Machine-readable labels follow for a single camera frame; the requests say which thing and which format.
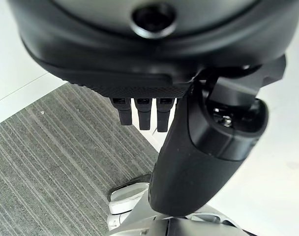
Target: white wall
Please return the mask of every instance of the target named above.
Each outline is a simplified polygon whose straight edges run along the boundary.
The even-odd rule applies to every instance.
[[[0,122],[63,83],[30,58],[7,2],[0,0]]]

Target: gray metal component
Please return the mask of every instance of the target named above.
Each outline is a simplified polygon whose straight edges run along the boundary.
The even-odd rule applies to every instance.
[[[248,236],[243,230],[211,222],[197,222],[187,219],[147,219],[119,227],[108,236]]]
[[[142,38],[159,39],[172,34],[176,29],[176,23],[173,22],[170,26],[158,32],[150,32],[146,29],[143,29],[136,25],[133,21],[131,21],[131,28],[138,36],[141,36]]]
[[[160,214],[150,207],[148,200],[148,191],[146,191],[140,201],[135,205],[129,216],[120,225],[120,227],[140,220],[153,219],[157,216],[160,216],[160,218],[166,217],[166,215]]]
[[[59,6],[72,15],[101,29],[135,36],[153,38],[166,36],[181,36],[196,31],[202,31],[222,24],[237,16],[257,0],[54,0]],[[170,4],[176,12],[175,24],[166,28],[160,34],[149,35],[131,27],[132,12],[141,6],[153,3]]]
[[[240,228],[232,219],[228,218],[226,215],[215,210],[209,205],[204,205],[195,213],[188,215],[186,218],[193,221],[207,221],[216,224],[224,224]]]
[[[108,236],[247,236],[235,222],[205,205],[186,219],[173,218],[150,208],[148,192],[122,224]]]
[[[243,230],[223,224],[170,219],[167,236],[248,236]]]

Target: black plastic tab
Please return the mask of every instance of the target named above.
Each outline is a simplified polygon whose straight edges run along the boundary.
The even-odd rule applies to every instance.
[[[138,109],[140,130],[150,129],[151,102],[152,102],[151,98],[134,99],[135,106]]]
[[[174,105],[174,98],[158,98],[157,106],[157,131],[167,132],[170,110]]]
[[[110,98],[112,105],[118,110],[121,125],[132,125],[130,98]]]

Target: black plastic housing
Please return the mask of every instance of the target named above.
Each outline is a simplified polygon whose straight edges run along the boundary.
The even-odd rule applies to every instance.
[[[163,214],[186,216],[206,204],[230,179],[263,134],[268,109],[257,100],[251,131],[224,127],[210,116],[202,93],[184,97],[159,153],[149,203]]]
[[[92,26],[52,0],[8,2],[29,54],[43,68],[104,96],[122,98],[183,97],[203,68],[276,59],[299,19],[299,0],[258,1],[208,30],[203,26],[188,35],[146,40]],[[203,8],[203,1],[192,4]]]

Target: gray carpet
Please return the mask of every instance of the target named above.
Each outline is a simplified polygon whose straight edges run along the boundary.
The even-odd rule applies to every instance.
[[[107,233],[107,190],[157,152],[107,98],[65,84],[0,124],[0,236]]]

